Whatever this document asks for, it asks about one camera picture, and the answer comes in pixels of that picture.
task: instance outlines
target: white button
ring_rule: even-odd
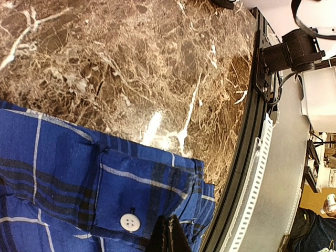
[[[124,214],[120,219],[121,226],[129,232],[140,228],[140,220],[134,214]]]

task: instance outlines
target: dark fabric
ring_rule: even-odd
[[[308,209],[299,209],[297,217],[292,229],[293,238],[297,238],[293,241],[294,252],[317,252],[336,239],[336,219],[323,218]]]
[[[155,223],[152,236],[148,242],[145,252],[167,252],[168,248],[168,226],[164,216],[160,216]]]

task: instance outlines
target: white plastic strip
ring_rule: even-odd
[[[301,166],[301,171],[300,171],[300,177],[303,177],[304,170],[305,170],[305,167],[302,165]],[[290,231],[292,230],[293,223],[294,223],[294,218],[295,218],[295,215],[296,215],[296,211],[297,211],[297,209],[299,207],[299,202],[300,202],[301,194],[302,194],[301,180],[299,180],[298,185],[297,185],[297,189],[296,189],[296,194],[295,194],[293,208],[292,208],[292,211],[290,213],[289,222],[288,222],[288,225],[287,225],[287,228],[286,228],[285,235],[289,235]]]
[[[266,114],[266,119],[264,121],[264,126],[261,133],[261,146],[255,177],[253,179],[252,187],[248,195],[248,201],[243,211],[243,216],[240,219],[238,230],[235,234],[233,242],[231,243],[230,252],[239,251],[239,248],[242,244],[244,236],[246,234],[247,227],[249,225],[250,219],[252,217],[255,205],[257,203],[262,179],[264,177],[264,172],[266,168],[266,163],[268,159],[269,148],[271,144],[271,138],[273,133],[273,121]]]

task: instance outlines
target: black rubber edge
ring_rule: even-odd
[[[251,13],[257,19],[257,31],[243,120],[223,194],[216,207],[214,219],[203,239],[201,252],[220,251],[222,247],[237,208],[239,195],[243,190],[255,138],[261,136],[267,113],[267,105],[255,87],[259,63],[259,46],[265,30],[265,19],[256,8],[251,10]]]

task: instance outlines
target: black cable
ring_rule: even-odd
[[[299,80],[301,86],[303,87],[303,80],[302,80],[302,77],[300,75],[298,75],[298,80]]]
[[[295,23],[305,32],[307,33],[309,36],[313,37],[313,38],[322,38],[322,39],[328,39],[328,40],[336,40],[336,36],[335,35],[321,35],[318,34],[315,30],[313,30],[312,28],[307,27],[298,17],[297,17],[297,13],[298,13],[298,9],[299,6],[301,4],[301,0],[292,0],[291,3],[291,8],[292,8],[292,13],[293,13],[293,17],[295,20]]]
[[[283,88],[285,82],[286,82],[287,80],[289,80],[291,77],[293,77],[294,75],[296,75],[296,74],[297,74],[297,72],[291,72],[290,74],[288,74],[287,76],[285,76],[285,77],[283,78],[283,80],[281,81],[281,83],[280,83],[280,85],[279,85],[279,89],[278,89],[278,92],[279,92],[279,94],[278,94],[278,98],[277,98],[274,102],[269,102],[269,101],[266,100],[266,103],[267,103],[269,106],[275,106],[276,104],[279,103],[279,101],[280,101],[280,99],[281,99],[281,96],[282,96],[282,88]]]
[[[274,74],[274,80],[273,80],[273,89],[276,90],[276,84],[277,84],[277,79],[275,78],[276,75]],[[280,84],[281,83],[281,80],[280,80],[280,74],[279,72],[277,72],[277,77],[278,77],[278,83]],[[274,106],[270,106],[269,107],[269,110],[267,110],[267,113],[269,115],[271,115],[271,113],[273,112],[273,109],[274,109]]]

